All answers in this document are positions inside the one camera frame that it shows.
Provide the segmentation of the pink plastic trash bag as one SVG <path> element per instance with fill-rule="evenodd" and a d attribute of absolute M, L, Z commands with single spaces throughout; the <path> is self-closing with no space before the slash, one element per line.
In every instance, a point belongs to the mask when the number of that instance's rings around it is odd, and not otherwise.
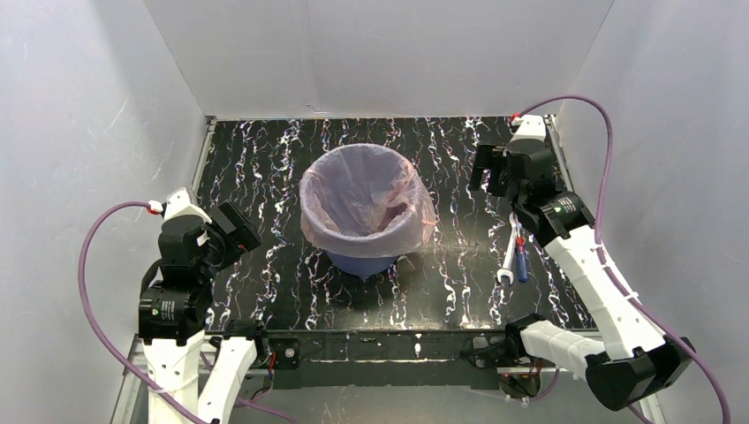
<path fill-rule="evenodd" d="M 306 240 L 352 258 L 419 252 L 438 222 L 412 162 L 371 143 L 334 148 L 316 159 L 299 182 L 299 204 Z"/>

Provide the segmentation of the blue plastic trash bin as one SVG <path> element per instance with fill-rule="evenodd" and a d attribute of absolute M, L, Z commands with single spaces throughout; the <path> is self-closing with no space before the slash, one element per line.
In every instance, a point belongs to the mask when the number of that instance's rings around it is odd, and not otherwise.
<path fill-rule="evenodd" d="M 331 263 L 342 272 L 361 279 L 380 274 L 397 262 L 398 257 L 356 258 L 326 251 Z"/>

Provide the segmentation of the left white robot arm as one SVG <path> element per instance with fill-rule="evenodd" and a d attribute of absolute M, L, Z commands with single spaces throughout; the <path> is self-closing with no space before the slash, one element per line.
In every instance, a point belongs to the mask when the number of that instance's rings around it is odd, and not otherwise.
<path fill-rule="evenodd" d="M 209 212 L 192 203 L 168 201 L 158 238 L 161 277 L 141 291 L 138 335 L 143 343 L 151 423 L 228 422 L 250 366 L 263 354 L 258 322 L 228 324 L 211 338 L 217 355 L 210 375 L 199 385 L 213 281 L 259 246 L 255 226 L 226 201 Z"/>

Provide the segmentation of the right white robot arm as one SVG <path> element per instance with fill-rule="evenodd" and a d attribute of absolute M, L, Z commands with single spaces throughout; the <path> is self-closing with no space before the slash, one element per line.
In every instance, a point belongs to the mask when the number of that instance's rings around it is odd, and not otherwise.
<path fill-rule="evenodd" d="M 520 225 L 570 280 L 600 332 L 595 340 L 529 314 L 504 327 L 499 351 L 508 359 L 548 360 L 582 378 L 594 397 L 619 411 L 671 386 L 692 363 L 685 337 L 656 327 L 609 278 L 594 238 L 594 217 L 574 192 L 556 184 L 556 158 L 541 140 L 481 144 L 469 188 L 509 200 Z"/>

